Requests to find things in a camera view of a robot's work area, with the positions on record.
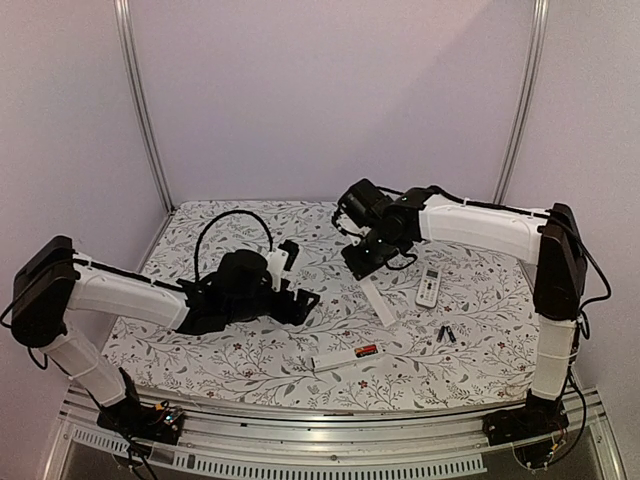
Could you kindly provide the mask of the white battery cover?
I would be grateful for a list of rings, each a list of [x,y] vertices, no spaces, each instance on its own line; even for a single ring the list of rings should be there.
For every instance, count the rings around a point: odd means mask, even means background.
[[[385,327],[390,327],[396,322],[396,318],[385,303],[383,296],[370,278],[358,282],[365,297],[371,304],[374,312]]]

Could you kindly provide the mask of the red green battery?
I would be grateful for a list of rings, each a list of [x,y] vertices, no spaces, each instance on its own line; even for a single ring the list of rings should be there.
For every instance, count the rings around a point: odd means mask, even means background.
[[[371,355],[376,355],[378,353],[378,349],[375,345],[368,345],[364,347],[358,347],[354,350],[355,356],[357,358],[364,358]]]

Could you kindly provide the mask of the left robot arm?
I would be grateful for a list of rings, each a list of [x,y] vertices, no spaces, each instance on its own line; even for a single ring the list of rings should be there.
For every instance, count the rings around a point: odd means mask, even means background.
[[[299,326],[320,297],[290,289],[286,276],[298,253],[290,241],[267,255],[239,249],[203,278],[169,284],[97,262],[77,252],[70,238],[56,236],[16,273],[1,322],[19,344],[48,356],[110,408],[111,419],[126,433],[138,434],[149,423],[146,408],[134,401],[124,374],[66,324],[67,313],[106,313],[192,336],[262,316]]]

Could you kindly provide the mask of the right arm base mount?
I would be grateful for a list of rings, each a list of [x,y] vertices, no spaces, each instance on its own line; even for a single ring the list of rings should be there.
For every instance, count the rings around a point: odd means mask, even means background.
[[[564,444],[568,426],[560,398],[545,400],[531,392],[522,407],[497,410],[482,419],[489,445],[511,445],[516,461],[528,470],[551,464]]]

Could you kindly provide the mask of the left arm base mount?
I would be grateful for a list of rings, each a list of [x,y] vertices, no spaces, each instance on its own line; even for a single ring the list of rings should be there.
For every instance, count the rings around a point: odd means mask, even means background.
[[[177,445],[184,426],[184,410],[171,405],[168,400],[145,406],[131,377],[122,368],[119,371],[125,385],[124,399],[113,406],[100,406],[97,425],[125,439],[139,438]]]

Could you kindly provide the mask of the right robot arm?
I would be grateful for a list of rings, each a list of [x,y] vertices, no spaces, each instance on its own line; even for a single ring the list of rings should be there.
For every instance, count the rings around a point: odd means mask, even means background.
[[[570,207],[525,210],[462,199],[439,186],[413,187],[395,198],[368,179],[338,200],[332,225],[351,242],[341,252],[362,281],[397,256],[413,259],[419,242],[453,242],[514,257],[535,266],[539,317],[536,367],[517,427],[537,436],[552,424],[569,373],[587,271],[587,252]]]

